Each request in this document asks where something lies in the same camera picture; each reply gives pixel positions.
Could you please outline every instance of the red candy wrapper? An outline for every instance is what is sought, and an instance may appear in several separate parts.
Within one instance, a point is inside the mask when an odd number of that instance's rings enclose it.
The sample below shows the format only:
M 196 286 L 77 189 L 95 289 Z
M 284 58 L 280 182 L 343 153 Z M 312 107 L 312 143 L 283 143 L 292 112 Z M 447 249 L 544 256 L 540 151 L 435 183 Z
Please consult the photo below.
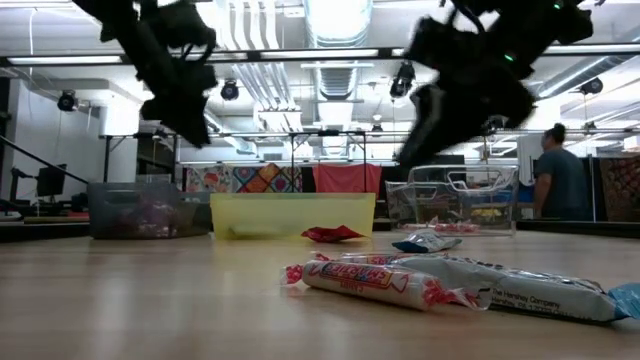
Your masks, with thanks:
M 342 225 L 336 229 L 328 229 L 315 227 L 302 233 L 301 236 L 307 237 L 316 242 L 333 243 L 347 239 L 362 237 L 362 235 Z
M 430 229 L 434 229 L 437 232 L 453 234 L 474 233 L 478 231 L 479 228 L 478 225 L 472 224 L 470 221 L 459 221 L 457 223 L 440 223 L 437 216 L 429 221 L 427 227 Z
M 295 284 L 300 280 L 311 287 L 423 311 L 445 303 L 485 310 L 491 300 L 489 289 L 449 290 L 434 276 L 393 265 L 312 260 L 304 266 L 284 269 L 281 284 Z

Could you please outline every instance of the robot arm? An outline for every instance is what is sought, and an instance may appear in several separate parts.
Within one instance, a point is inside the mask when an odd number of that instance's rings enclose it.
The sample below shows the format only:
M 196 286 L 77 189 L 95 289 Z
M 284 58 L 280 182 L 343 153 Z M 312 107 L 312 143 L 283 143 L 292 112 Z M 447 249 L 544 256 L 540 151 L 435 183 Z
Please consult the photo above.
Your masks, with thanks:
M 397 161 L 405 166 L 425 163 L 438 152 L 486 135 L 488 120 L 506 118 L 505 127 L 520 126 L 534 108 L 534 97 L 521 84 L 531 65 L 554 42 L 571 44 L 591 37 L 590 11 L 582 0 L 452 0 L 447 23 L 423 18 L 405 53 L 439 71 L 434 84 L 412 96 L 416 124 Z M 498 19 L 485 29 L 478 17 L 496 11 Z M 477 32 L 457 30 L 465 15 Z
M 144 103 L 145 120 L 161 120 L 197 147 L 209 143 L 203 92 L 217 85 L 212 66 L 205 65 L 216 47 L 216 33 L 207 27 L 194 4 L 180 0 L 158 7 L 157 0 L 73 0 L 99 20 L 101 40 L 117 40 L 155 98 Z M 197 60 L 188 60 L 194 46 L 206 47 Z M 182 49 L 174 57 L 169 48 Z

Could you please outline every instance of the table surface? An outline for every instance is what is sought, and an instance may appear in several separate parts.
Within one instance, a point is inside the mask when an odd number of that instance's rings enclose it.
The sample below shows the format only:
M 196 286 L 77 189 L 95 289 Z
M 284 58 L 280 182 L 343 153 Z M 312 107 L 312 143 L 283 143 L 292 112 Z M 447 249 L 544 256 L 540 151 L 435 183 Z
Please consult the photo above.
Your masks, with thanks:
M 0 245 L 3 359 L 639 359 L 640 322 L 593 326 L 443 305 L 419 312 L 278 286 L 309 252 L 391 250 L 401 234 L 310 241 L 88 238 Z M 521 232 L 451 253 L 608 288 L 640 278 L 640 241 Z

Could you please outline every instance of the red and white wrapper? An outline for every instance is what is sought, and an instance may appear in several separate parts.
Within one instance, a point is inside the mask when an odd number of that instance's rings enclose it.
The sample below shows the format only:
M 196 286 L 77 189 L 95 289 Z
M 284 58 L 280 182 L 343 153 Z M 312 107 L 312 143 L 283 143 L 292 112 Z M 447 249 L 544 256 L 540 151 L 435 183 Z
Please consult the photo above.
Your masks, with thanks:
M 312 252 L 313 260 L 319 261 L 339 261 L 351 264 L 388 265 L 392 261 L 416 256 L 409 253 L 345 253 L 337 259 L 331 259 L 322 253 Z
M 283 270 L 282 285 L 300 280 L 311 287 L 423 311 L 445 303 L 485 310 L 491 300 L 489 289 L 448 290 L 434 276 L 393 265 L 312 260 L 304 266 L 293 265 Z
M 457 223 L 441 223 L 438 217 L 431 219 L 427 228 L 434 229 L 439 233 L 460 234 L 460 233 L 474 233 L 479 230 L 479 226 L 472 224 L 470 221 L 457 222 Z

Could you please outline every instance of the gray shirt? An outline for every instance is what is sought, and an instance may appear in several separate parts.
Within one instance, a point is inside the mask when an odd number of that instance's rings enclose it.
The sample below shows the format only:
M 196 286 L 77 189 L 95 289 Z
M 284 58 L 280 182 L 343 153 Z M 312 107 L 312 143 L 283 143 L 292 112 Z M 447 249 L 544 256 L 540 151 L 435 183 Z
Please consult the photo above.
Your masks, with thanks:
M 549 150 L 536 165 L 536 178 L 543 174 L 551 175 L 551 188 L 542 206 L 542 216 L 585 220 L 589 195 L 582 161 L 563 148 Z

